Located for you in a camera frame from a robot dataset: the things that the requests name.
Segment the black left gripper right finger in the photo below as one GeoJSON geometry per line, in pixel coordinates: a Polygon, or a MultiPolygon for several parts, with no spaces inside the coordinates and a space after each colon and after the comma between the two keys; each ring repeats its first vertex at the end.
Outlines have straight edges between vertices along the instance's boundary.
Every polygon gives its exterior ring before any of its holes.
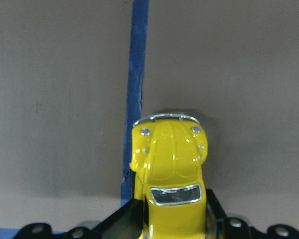
{"type": "Polygon", "coordinates": [[[206,239],[225,239],[228,217],[212,189],[206,189],[206,239]]]}

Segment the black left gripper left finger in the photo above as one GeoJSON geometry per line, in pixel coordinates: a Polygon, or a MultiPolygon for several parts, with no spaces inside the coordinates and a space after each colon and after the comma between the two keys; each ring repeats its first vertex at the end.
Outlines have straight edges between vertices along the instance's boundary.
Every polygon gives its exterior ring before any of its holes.
{"type": "Polygon", "coordinates": [[[143,201],[132,199],[92,231],[96,239],[138,239],[143,230],[143,201]]]}

